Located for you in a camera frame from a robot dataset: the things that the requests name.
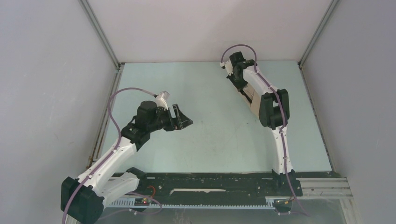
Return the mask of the black knife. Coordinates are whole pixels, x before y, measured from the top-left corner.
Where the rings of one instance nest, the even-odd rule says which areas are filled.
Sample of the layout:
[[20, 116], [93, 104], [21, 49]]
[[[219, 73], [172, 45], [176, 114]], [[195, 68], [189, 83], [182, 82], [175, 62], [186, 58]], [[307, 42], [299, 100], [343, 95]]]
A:
[[252, 97], [250, 95], [248, 95], [247, 93], [245, 93], [245, 91], [239, 91], [239, 94], [241, 95], [241, 97], [244, 99], [244, 101], [250, 108], [251, 104], [252, 104]]

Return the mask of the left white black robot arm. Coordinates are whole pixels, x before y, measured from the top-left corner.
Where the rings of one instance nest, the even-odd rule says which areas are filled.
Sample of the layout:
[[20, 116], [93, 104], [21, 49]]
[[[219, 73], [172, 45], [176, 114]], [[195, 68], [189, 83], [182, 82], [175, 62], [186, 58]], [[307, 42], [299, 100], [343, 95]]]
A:
[[173, 104], [175, 116], [170, 109], [153, 101], [144, 101], [137, 108], [132, 120], [122, 129], [109, 150], [77, 178], [67, 177], [61, 185], [62, 223], [70, 216], [82, 224], [99, 220], [105, 208], [122, 195], [134, 192], [143, 194], [148, 182], [136, 174], [125, 172], [115, 181], [112, 175], [128, 158], [136, 154], [158, 130], [167, 132], [182, 130], [193, 124], [177, 104]]

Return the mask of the silver fork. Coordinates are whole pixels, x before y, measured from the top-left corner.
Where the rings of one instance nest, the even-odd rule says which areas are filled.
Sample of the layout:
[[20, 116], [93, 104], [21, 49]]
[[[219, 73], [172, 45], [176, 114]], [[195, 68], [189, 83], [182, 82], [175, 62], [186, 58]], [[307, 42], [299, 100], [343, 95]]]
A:
[[250, 87], [248, 85], [243, 87], [241, 92], [243, 92], [243, 94], [246, 95], [248, 98], [252, 98], [252, 93], [251, 93]]

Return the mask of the beige cloth napkin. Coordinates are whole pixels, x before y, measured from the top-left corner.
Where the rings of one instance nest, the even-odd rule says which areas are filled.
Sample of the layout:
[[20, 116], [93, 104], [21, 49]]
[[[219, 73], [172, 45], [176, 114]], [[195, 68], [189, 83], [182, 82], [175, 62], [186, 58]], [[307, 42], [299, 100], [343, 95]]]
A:
[[251, 104], [251, 107], [249, 109], [257, 118], [259, 118], [259, 109], [260, 109], [261, 96], [254, 90], [252, 85], [250, 85], [250, 84], [247, 84], [247, 85], [250, 87], [250, 91], [252, 93], [252, 104]]

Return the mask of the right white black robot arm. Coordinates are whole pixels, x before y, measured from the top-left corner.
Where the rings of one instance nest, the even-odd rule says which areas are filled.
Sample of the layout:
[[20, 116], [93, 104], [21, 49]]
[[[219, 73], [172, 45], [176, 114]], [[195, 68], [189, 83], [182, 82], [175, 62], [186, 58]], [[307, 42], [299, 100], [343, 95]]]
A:
[[254, 60], [232, 64], [230, 60], [220, 63], [227, 78], [257, 116], [261, 125], [272, 133], [274, 145], [273, 171], [288, 175], [293, 166], [289, 158], [287, 124], [290, 118], [289, 94], [278, 89], [262, 75]]

